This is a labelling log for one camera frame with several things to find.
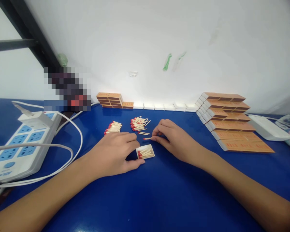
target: blue table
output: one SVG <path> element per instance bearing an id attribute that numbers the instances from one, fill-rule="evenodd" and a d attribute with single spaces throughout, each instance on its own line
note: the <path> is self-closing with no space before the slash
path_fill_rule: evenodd
<path id="1" fill-rule="evenodd" d="M 20 125 L 20 115 L 10 100 L 0 99 L 0 145 Z M 42 102 L 26 101 L 33 104 Z M 224 152 L 201 123 L 196 113 L 152 110 L 121 110 L 93 106 L 74 122 L 84 136 L 80 156 L 103 136 L 112 120 L 131 132 L 130 119 L 141 116 L 151 122 L 152 131 L 160 119 L 170 119 L 197 142 L 219 154 L 231 165 L 290 201 L 290 147 L 284 142 L 266 141 L 275 154 Z M 209 174 L 177 160 L 161 145 L 151 143 L 156 157 L 131 172 L 101 178 L 72 198 L 43 231 L 263 231 L 246 210 Z M 66 125 L 53 143 L 69 146 L 76 152 L 80 136 L 73 125 Z M 60 148 L 50 148 L 41 170 L 29 178 L 57 170 L 69 158 Z M 136 159 L 136 153 L 128 159 Z M 45 181 L 16 187 L 0 210 L 9 206 Z"/>

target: pile of matches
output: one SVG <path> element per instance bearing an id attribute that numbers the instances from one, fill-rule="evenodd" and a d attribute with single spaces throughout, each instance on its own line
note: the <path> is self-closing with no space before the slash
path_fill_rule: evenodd
<path id="1" fill-rule="evenodd" d="M 134 119 L 131 119 L 131 128 L 133 131 L 138 131 L 138 134 L 141 134 L 141 135 L 149 135 L 149 133 L 146 133 L 146 132 L 140 132 L 140 131 L 143 131 L 143 130 L 147 130 L 147 128 L 145 128 L 148 123 L 150 123 L 150 120 L 148 121 L 148 119 L 143 119 L 141 118 L 142 116 L 139 116 L 137 118 L 134 118 Z"/>
<path id="2" fill-rule="evenodd" d="M 139 159 L 146 159 L 146 158 L 154 157 L 154 154 L 151 152 L 150 148 L 147 148 L 143 151 L 138 151 L 138 157 Z"/>
<path id="3" fill-rule="evenodd" d="M 113 121 L 109 124 L 108 129 L 105 130 L 104 135 L 107 135 L 110 132 L 120 132 L 121 127 L 121 123 Z"/>

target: hand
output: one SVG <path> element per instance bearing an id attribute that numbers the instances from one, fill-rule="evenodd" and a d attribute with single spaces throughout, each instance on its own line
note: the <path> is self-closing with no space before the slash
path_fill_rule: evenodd
<path id="1" fill-rule="evenodd" d="M 113 176 L 137 169 L 143 159 L 126 161 L 126 157 L 140 146 L 136 134 L 111 132 L 104 136 L 87 154 L 79 158 L 87 169 L 86 174 L 95 179 Z"/>
<path id="2" fill-rule="evenodd" d="M 168 141 L 159 137 L 163 134 L 168 138 Z M 152 132 L 151 140 L 160 143 L 179 160 L 199 168 L 203 168 L 207 160 L 216 155 L 198 144 L 182 128 L 169 119 L 162 119 L 159 122 Z"/>

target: white wall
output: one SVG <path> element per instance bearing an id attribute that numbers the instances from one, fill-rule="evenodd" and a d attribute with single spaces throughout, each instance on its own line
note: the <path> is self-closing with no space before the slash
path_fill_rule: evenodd
<path id="1" fill-rule="evenodd" d="M 204 91 L 238 93 L 251 112 L 270 112 L 290 99 L 290 1 L 26 2 L 55 53 L 89 70 L 93 96 L 194 102 Z"/>
<path id="2" fill-rule="evenodd" d="M 21 39 L 0 8 L 0 40 Z M 44 71 L 29 48 L 0 52 L 0 98 L 43 100 Z"/>

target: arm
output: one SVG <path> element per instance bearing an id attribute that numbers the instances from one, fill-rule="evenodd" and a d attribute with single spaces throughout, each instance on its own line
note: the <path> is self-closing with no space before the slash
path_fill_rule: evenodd
<path id="1" fill-rule="evenodd" d="M 2 210 L 0 231 L 41 231 L 65 203 L 92 181 L 137 169 L 145 163 L 143 159 L 125 160 L 139 146 L 135 134 L 107 134 L 86 155 Z"/>
<path id="2" fill-rule="evenodd" d="M 168 140 L 159 137 L 164 134 Z M 162 119 L 151 140 L 163 145 L 179 160 L 216 178 L 267 231 L 290 231 L 290 202 L 252 180 L 217 154 L 193 140 L 172 121 Z"/>

